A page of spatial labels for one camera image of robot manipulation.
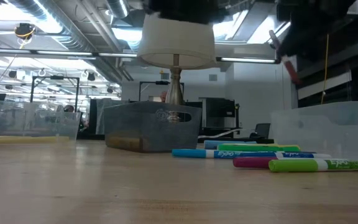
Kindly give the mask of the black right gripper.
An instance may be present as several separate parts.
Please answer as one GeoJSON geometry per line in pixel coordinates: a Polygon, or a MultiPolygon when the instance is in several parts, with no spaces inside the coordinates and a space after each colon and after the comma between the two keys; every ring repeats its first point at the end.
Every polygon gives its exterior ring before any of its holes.
{"type": "Polygon", "coordinates": [[[278,48],[279,56],[299,56],[317,61],[323,54],[324,35],[332,23],[344,18],[356,0],[281,0],[277,19],[290,22],[287,35],[278,48]]]}

